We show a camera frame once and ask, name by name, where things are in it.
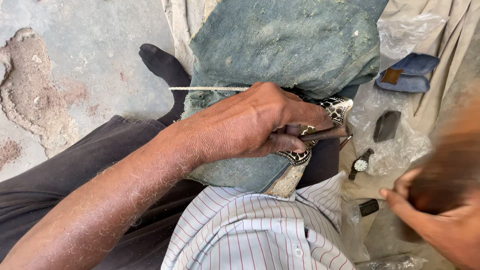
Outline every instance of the blue eyeglass case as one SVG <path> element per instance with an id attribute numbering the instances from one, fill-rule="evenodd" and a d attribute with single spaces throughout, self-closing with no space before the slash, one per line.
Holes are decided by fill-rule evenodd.
<path id="1" fill-rule="evenodd" d="M 375 84 L 384 90 L 425 93 L 430 90 L 430 82 L 425 75 L 432 72 L 439 62 L 440 58 L 433 55 L 413 52 L 391 66 L 393 69 L 403 69 L 396 85 L 381 81 L 385 71 L 380 73 Z"/>

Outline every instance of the white cord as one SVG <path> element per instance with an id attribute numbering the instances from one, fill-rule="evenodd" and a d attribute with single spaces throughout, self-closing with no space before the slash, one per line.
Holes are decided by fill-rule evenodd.
<path id="1" fill-rule="evenodd" d="M 223 86 L 195 86 L 195 87 L 169 87 L 169 90 L 206 90 L 206 91 L 245 91 L 249 87 L 223 87 Z"/>

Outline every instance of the blurred hand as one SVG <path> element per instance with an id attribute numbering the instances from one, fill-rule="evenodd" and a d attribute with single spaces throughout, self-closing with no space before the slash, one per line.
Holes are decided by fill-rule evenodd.
<path id="1" fill-rule="evenodd" d="M 302 153 L 300 125 L 333 126 L 325 109 L 303 102 L 274 83 L 256 83 L 171 127 L 184 134 L 202 163 L 261 157 L 277 151 Z"/>
<path id="2" fill-rule="evenodd" d="M 380 189 L 389 208 L 440 254 L 461 269 L 480 269 L 480 192 L 467 194 L 463 206 L 439 215 L 422 213 L 408 202 L 408 187 L 421 169 L 402 175 L 394 189 Z"/>

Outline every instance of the brown leather patch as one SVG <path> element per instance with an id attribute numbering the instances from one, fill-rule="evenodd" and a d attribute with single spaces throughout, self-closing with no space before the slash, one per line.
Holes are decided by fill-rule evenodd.
<path id="1" fill-rule="evenodd" d="M 402 74 L 402 72 L 403 69 L 387 68 L 381 82 L 387 82 L 396 85 L 398 82 L 398 78 L 400 77 L 400 74 Z"/>

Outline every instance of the black sock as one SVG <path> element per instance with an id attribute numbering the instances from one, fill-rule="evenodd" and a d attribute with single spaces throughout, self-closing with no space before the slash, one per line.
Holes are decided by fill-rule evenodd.
<path id="1" fill-rule="evenodd" d="M 169 87 L 188 87 L 190 77 L 180 62 L 171 54 L 166 53 L 152 44 L 143 44 L 138 52 L 142 61 L 153 74 L 165 80 Z M 183 103 L 188 94 L 186 90 L 172 90 L 173 108 L 158 121 L 166 126 L 180 119 L 183 113 Z"/>

